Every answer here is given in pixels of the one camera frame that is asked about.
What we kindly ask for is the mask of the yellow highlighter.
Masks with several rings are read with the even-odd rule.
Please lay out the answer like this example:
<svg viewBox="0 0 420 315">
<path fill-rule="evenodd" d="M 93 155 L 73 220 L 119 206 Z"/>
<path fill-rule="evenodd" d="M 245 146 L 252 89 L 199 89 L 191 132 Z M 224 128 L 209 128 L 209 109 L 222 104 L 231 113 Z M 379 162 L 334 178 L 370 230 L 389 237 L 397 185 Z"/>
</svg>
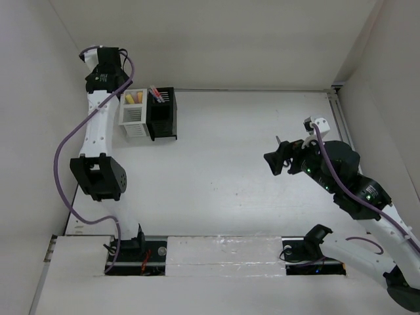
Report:
<svg viewBox="0 0 420 315">
<path fill-rule="evenodd" d="M 125 95 L 125 101 L 127 104 L 135 104 L 135 100 L 131 94 Z"/>
</svg>

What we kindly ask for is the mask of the orange highlighter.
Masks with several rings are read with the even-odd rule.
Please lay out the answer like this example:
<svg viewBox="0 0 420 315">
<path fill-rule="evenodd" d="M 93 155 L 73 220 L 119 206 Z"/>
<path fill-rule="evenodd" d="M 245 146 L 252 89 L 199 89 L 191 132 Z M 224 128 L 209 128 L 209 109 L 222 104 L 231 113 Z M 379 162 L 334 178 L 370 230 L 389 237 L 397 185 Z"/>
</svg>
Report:
<svg viewBox="0 0 420 315">
<path fill-rule="evenodd" d="M 136 94 L 136 96 L 137 96 L 137 101 L 138 101 L 138 103 L 139 103 L 139 104 L 142 104 L 143 92 L 138 92 L 138 93 Z"/>
</svg>

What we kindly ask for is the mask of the red pen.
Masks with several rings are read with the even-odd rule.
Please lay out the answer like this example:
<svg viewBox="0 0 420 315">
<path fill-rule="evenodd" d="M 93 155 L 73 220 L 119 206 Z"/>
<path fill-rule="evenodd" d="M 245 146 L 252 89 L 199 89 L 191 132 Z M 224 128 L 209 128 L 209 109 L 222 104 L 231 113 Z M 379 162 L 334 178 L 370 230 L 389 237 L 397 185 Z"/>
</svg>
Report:
<svg viewBox="0 0 420 315">
<path fill-rule="evenodd" d="M 153 85 L 150 86 L 150 92 L 159 103 L 163 102 L 159 91 Z"/>
<path fill-rule="evenodd" d="M 151 88 L 154 91 L 155 95 L 159 98 L 159 101 L 160 102 L 165 102 L 163 97 L 161 96 L 160 92 L 157 90 L 157 88 L 154 85 L 152 85 Z"/>
</svg>

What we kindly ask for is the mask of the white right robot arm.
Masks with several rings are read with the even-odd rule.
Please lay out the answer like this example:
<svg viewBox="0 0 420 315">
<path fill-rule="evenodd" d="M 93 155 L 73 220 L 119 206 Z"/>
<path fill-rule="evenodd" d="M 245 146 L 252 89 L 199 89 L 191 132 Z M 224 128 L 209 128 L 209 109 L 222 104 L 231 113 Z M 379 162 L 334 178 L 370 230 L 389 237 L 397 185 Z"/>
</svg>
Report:
<svg viewBox="0 0 420 315">
<path fill-rule="evenodd" d="M 339 239 L 317 224 L 303 238 L 311 260 L 330 258 L 348 264 L 383 286 L 391 299 L 410 312 L 419 312 L 419 240 L 399 216 L 391 197 L 359 170 L 360 155 L 341 141 L 283 141 L 264 155 L 272 174 L 304 173 L 320 185 L 340 210 L 366 229 L 387 257 Z"/>
</svg>

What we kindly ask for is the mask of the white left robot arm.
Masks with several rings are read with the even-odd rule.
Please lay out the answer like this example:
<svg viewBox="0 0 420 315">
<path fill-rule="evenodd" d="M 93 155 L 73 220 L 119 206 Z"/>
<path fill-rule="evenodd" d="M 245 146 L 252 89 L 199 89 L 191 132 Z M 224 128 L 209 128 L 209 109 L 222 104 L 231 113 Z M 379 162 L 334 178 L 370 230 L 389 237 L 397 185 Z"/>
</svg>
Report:
<svg viewBox="0 0 420 315">
<path fill-rule="evenodd" d="M 131 83 L 121 64 L 121 57 L 126 55 L 117 47 L 95 47 L 81 54 L 91 71 L 85 78 L 91 118 L 86 123 L 79 156 L 70 160 L 70 170 L 83 193 L 96 202 L 117 202 L 127 188 L 126 172 L 112 157 L 121 87 Z"/>
</svg>

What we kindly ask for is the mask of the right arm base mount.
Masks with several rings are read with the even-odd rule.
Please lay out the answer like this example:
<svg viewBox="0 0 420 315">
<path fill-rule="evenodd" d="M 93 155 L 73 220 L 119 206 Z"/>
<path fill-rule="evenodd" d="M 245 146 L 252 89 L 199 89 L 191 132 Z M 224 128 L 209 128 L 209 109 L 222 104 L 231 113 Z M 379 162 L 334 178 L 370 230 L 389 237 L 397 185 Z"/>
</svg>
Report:
<svg viewBox="0 0 420 315">
<path fill-rule="evenodd" d="M 317 224 L 304 236 L 286 236 L 282 238 L 282 250 L 279 259 L 285 263 L 287 276 L 346 276 L 343 263 L 322 254 L 320 244 L 333 231 Z"/>
</svg>

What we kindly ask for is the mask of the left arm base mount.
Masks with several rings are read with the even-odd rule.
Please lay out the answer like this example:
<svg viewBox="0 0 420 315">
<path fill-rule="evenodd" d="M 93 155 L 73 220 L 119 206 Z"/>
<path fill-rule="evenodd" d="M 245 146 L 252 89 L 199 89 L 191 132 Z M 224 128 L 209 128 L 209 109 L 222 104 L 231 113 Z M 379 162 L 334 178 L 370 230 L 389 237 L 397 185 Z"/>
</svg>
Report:
<svg viewBox="0 0 420 315">
<path fill-rule="evenodd" d="M 108 251 L 104 273 L 107 276 L 164 276 L 167 256 L 167 236 L 145 236 L 139 227 L 138 236 L 117 240 L 104 248 Z"/>
</svg>

